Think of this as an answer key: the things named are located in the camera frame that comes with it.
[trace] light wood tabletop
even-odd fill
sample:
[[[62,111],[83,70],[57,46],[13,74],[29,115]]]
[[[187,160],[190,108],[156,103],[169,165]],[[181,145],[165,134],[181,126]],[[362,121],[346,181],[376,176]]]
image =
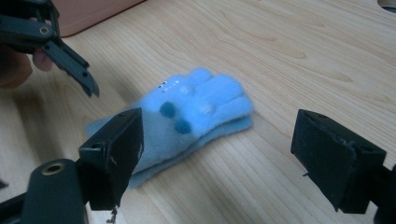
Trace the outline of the light wood tabletop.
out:
[[[298,109],[324,114],[396,163],[396,14],[376,0],[148,0],[64,41],[91,67],[89,98],[54,67],[0,91],[0,202],[41,163],[76,160],[84,125],[195,67],[228,74],[254,126],[211,142],[138,189],[118,223],[373,223],[335,212],[290,154]],[[106,223],[109,212],[90,212]]]

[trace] table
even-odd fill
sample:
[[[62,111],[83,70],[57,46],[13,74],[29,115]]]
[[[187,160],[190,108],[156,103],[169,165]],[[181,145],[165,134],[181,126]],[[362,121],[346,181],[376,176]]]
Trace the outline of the table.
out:
[[[35,69],[0,91],[0,201],[41,163],[76,160],[84,125],[119,112],[167,77],[202,66],[241,82],[254,127],[128,189],[119,223],[372,223],[334,212],[290,154],[298,109],[324,114],[396,163],[396,14],[375,0],[148,0],[64,41],[101,96],[63,71]],[[109,212],[90,212],[105,223]]]

